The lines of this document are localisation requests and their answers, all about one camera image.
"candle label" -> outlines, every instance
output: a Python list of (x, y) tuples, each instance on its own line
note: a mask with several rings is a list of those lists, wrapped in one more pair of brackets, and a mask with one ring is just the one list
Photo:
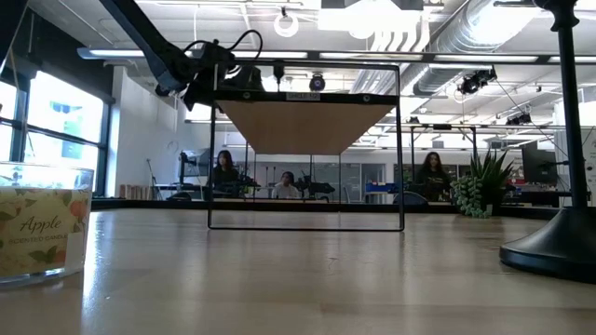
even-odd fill
[(87, 230), (90, 198), (90, 191), (0, 187), (0, 277), (64, 267), (69, 235)]

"long dark hair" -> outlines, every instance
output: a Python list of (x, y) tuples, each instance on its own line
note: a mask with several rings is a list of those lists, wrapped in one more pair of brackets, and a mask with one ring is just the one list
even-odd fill
[(230, 154), (229, 151), (227, 150), (221, 150), (218, 154), (217, 154), (217, 166), (216, 168), (221, 169), (222, 166), (220, 165), (220, 157), (222, 156), (225, 157), (225, 169), (232, 170), (232, 168), (234, 168), (234, 161), (232, 161), (232, 154)]
[(286, 171), (286, 172), (284, 172), (284, 173), (281, 174), (281, 179), (283, 179), (283, 176), (284, 175), (288, 176), (288, 178), (290, 179), (290, 185), (293, 186), (294, 185), (294, 174), (291, 173), (291, 172), (289, 172), (289, 171)]
[(423, 170), (425, 172), (432, 171), (432, 168), (431, 168), (431, 165), (430, 165), (430, 157), (432, 155), (435, 155), (437, 157), (437, 172), (439, 172), (439, 173), (445, 173), (445, 171), (443, 170), (443, 164), (440, 162), (440, 156), (439, 156), (439, 154), (437, 154), (435, 152), (430, 152), (430, 153), (427, 154), (427, 158), (425, 158), (425, 162), (422, 164), (421, 170)]

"green plant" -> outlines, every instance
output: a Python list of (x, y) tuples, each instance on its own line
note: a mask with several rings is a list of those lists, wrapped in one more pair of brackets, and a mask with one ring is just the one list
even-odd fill
[(496, 153), (489, 152), (483, 162), (478, 156), (472, 157), (471, 176), (452, 182), (462, 213), (474, 218), (486, 218), (488, 212), (482, 208), (501, 203), (512, 170), (511, 163), (502, 168), (506, 155), (507, 152), (497, 158)]
[(463, 177), (451, 183), (457, 205), (461, 212), (473, 218), (488, 218), (488, 212), (481, 208), (482, 183), (475, 177)]

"black lamp base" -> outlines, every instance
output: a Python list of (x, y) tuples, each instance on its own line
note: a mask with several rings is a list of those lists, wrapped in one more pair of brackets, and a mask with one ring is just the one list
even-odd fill
[(596, 284), (596, 208), (565, 208), (537, 232), (501, 247), (523, 271)]

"person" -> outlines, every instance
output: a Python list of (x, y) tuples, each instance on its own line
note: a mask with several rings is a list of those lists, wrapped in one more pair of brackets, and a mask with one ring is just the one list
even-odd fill
[(424, 196), (428, 201), (440, 201), (446, 196), (449, 190), (451, 179), (443, 170), (439, 154), (432, 152), (427, 154), (424, 164), (416, 173), (415, 183), (424, 184)]
[(300, 197), (298, 189), (294, 186), (294, 174), (286, 171), (281, 174), (281, 181), (273, 189), (274, 199), (297, 199)]
[(227, 150), (221, 150), (217, 154), (217, 165), (213, 169), (213, 185), (216, 190), (223, 191), (229, 187), (226, 184), (238, 180), (238, 170), (234, 168), (232, 155)]

